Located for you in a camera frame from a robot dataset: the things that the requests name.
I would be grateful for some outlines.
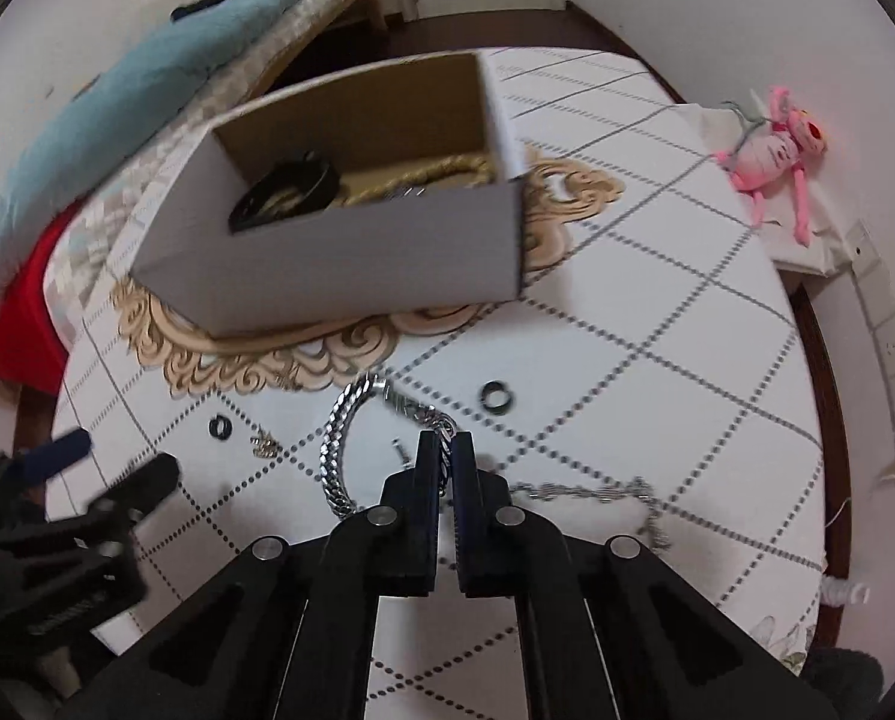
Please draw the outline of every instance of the black ring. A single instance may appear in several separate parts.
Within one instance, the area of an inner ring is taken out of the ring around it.
[[[496,392],[504,394],[504,402],[497,406],[489,405],[487,399]],[[481,406],[484,407],[486,412],[493,413],[494,415],[500,416],[508,413],[508,411],[511,410],[511,407],[513,407],[513,392],[511,392],[511,388],[504,382],[487,382],[487,384],[481,388]]]
[[[234,424],[222,413],[210,420],[208,425],[210,435],[215,437],[219,442],[225,442],[230,438],[230,434],[234,432]]]

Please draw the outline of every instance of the cardboard box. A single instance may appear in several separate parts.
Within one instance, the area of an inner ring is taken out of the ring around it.
[[[351,193],[462,153],[487,154],[495,180],[231,234],[228,215],[249,187],[287,155],[311,149],[333,162]],[[512,300],[522,283],[521,153],[477,53],[327,76],[207,127],[131,273],[215,338]]]

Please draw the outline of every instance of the brown floor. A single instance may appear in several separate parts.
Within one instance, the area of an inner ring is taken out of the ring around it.
[[[392,23],[387,36],[373,32],[367,23],[330,29],[297,56],[274,88],[382,59],[493,46],[553,46],[635,56],[622,40],[575,8],[463,13]]]
[[[14,451],[33,449],[50,440],[50,426],[57,399],[53,395],[36,391],[29,386],[21,389],[17,404],[17,422],[14,425]]]

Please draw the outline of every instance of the light blue blanket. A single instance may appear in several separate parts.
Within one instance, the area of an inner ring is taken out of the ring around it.
[[[0,190],[0,296],[50,221],[170,122],[299,0],[226,0],[158,28],[68,104]]]

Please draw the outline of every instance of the gold chain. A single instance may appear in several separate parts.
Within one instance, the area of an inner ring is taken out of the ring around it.
[[[383,199],[383,197],[388,196],[397,189],[431,184],[449,175],[458,175],[458,173],[465,172],[475,174],[474,179],[468,184],[468,188],[489,184],[494,179],[494,171],[487,157],[474,154],[457,154],[445,157],[439,162],[434,162],[433,165],[419,167],[417,170],[409,170],[404,175],[393,178],[385,184],[359,191],[358,194],[353,194],[341,204],[345,206],[360,205],[364,202]]]

